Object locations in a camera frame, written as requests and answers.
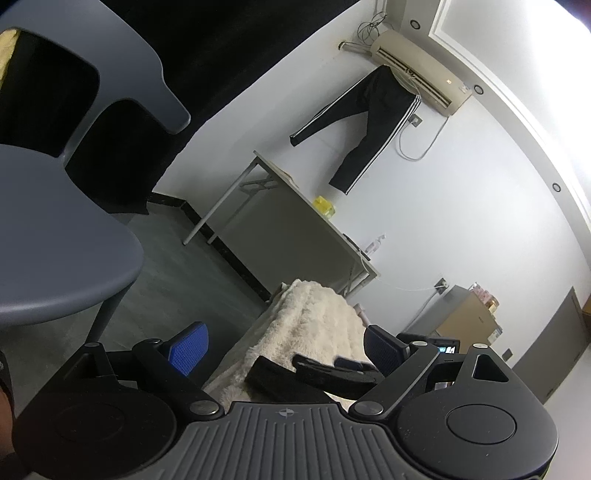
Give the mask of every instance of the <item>cable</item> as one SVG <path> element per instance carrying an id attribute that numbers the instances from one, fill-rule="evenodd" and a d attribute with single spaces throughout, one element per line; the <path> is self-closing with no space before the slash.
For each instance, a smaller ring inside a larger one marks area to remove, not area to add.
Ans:
<path id="1" fill-rule="evenodd" d="M 413 325 L 413 323 L 417 321 L 417 319 L 425 311 L 425 309 L 427 308 L 427 305 L 429 305 L 429 302 L 431 302 L 431 300 L 433 299 L 433 297 L 435 295 L 437 295 L 437 290 L 435 290 L 433 292 L 433 294 L 425 301 L 425 303 L 423 303 L 423 306 L 421 306 L 421 308 L 419 309 L 417 314 L 413 317 L 413 319 L 410 322 L 408 322 L 408 325 L 406 325 L 406 327 L 402 330 L 403 332 L 406 332 Z"/>
<path id="2" fill-rule="evenodd" d="M 369 50 L 371 44 L 379 37 L 379 26 L 383 23 L 392 27 L 391 24 L 385 21 L 387 16 L 388 14 L 385 11 L 381 11 L 376 13 L 369 22 L 361 22 L 357 28 L 357 39 L 361 43 L 342 41 L 339 44 L 339 50 L 343 45 L 354 45 Z"/>
<path id="3" fill-rule="evenodd" d="M 369 22 L 361 22 L 357 28 L 357 38 L 364 45 L 371 45 L 376 38 L 379 37 L 378 27 L 384 23 L 388 14 L 386 12 L 376 13 Z"/>
<path id="4" fill-rule="evenodd" d="M 359 254 L 359 259 L 361 260 L 361 266 L 363 267 L 363 269 L 365 270 L 365 272 L 367 273 L 367 275 L 371 275 L 371 273 L 369 273 L 369 270 L 367 268 L 365 268 L 365 260 L 363 260 L 363 256 L 361 255 L 361 249 L 358 248 L 357 249 L 357 253 Z M 402 288 L 402 287 L 397 287 L 396 285 L 391 285 L 388 282 L 385 282 L 384 280 L 380 280 L 379 277 L 375 278 L 377 281 L 379 281 L 380 283 L 383 283 L 384 285 L 386 285 L 387 287 L 391 287 L 391 288 L 395 288 L 396 290 L 402 290 L 402 291 L 429 291 L 435 288 L 435 293 L 439 293 L 439 289 L 443 288 L 443 290 L 445 290 L 447 288 L 447 285 L 441 285 L 439 287 L 429 287 L 429 288 Z"/>
<path id="5" fill-rule="evenodd" d="M 429 152 L 429 150 L 431 150 L 431 147 L 433 146 L 433 144 L 435 143 L 435 140 L 437 140 L 437 137 L 439 137 L 439 134 L 441 133 L 441 131 L 443 130 L 443 127 L 446 126 L 447 121 L 449 120 L 449 117 L 446 117 L 445 121 L 442 123 L 442 125 L 439 127 L 439 130 L 437 130 L 437 133 L 435 134 L 435 137 L 433 138 L 433 141 L 431 142 L 431 144 L 427 147 L 427 149 L 423 152 L 423 154 L 420 157 L 417 158 L 413 158 L 413 157 L 409 157 L 408 155 L 406 155 L 403 151 L 402 151 L 402 144 L 401 144 L 401 139 L 402 139 L 402 134 L 404 133 L 404 131 L 407 129 L 407 127 L 410 125 L 410 122 L 407 122 L 406 125 L 404 125 L 404 127 L 402 128 L 402 131 L 398 134 L 398 142 L 397 144 L 394 145 L 394 148 L 396 149 L 396 153 L 398 155 L 400 155 L 404 160 L 408 160 L 408 161 L 419 161 L 422 160 L 423 157 L 425 155 L 427 155 L 427 152 Z"/>

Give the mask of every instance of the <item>chair leg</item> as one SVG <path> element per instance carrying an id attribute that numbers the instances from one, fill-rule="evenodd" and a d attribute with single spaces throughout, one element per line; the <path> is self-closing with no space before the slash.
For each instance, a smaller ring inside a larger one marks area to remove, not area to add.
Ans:
<path id="1" fill-rule="evenodd" d="M 88 337 L 86 337 L 86 343 L 99 341 L 99 338 L 105 331 L 109 320 L 113 316 L 121 300 L 123 300 L 123 297 L 127 291 L 131 288 L 131 285 L 125 287 L 119 293 L 116 293 L 111 298 L 106 299 L 102 303 L 99 313 L 96 314 L 95 321 L 92 324 L 92 327 L 90 327 L 90 332 L 88 332 Z"/>

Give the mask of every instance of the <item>white bottle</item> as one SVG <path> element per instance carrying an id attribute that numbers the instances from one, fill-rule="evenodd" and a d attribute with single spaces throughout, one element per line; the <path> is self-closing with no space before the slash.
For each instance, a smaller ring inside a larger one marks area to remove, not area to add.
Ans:
<path id="1" fill-rule="evenodd" d="M 365 254 L 368 257 L 371 257 L 371 255 L 378 250 L 379 246 L 382 244 L 382 240 L 384 240 L 385 238 L 386 238 L 385 233 L 383 233 L 382 235 L 377 237 L 377 239 L 375 239 L 373 242 L 371 242 L 368 245 L 368 247 L 365 250 L 363 250 L 365 252 Z"/>

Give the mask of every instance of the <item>black track pants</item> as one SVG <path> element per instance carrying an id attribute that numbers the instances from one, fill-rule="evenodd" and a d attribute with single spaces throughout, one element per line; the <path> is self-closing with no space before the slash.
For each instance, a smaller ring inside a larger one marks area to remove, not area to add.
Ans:
<path id="1" fill-rule="evenodd" d="M 337 120 L 367 112 L 367 134 L 347 154 L 330 180 L 334 188 L 349 193 L 420 103 L 421 97 L 402 87 L 390 68 L 383 65 L 355 83 L 291 135 L 291 144 L 295 147 Z"/>

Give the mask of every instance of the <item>chair backrest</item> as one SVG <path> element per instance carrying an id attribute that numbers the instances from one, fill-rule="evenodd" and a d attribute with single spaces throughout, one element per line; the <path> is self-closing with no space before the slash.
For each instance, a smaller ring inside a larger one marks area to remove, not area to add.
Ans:
<path id="1" fill-rule="evenodd" d="M 0 32 L 8 28 L 46 38 L 99 73 L 95 100 L 60 155 L 64 163 L 100 113 L 118 100 L 136 101 L 169 133 L 189 124 L 189 112 L 164 83 L 156 52 L 100 0 L 18 0 L 0 16 Z"/>

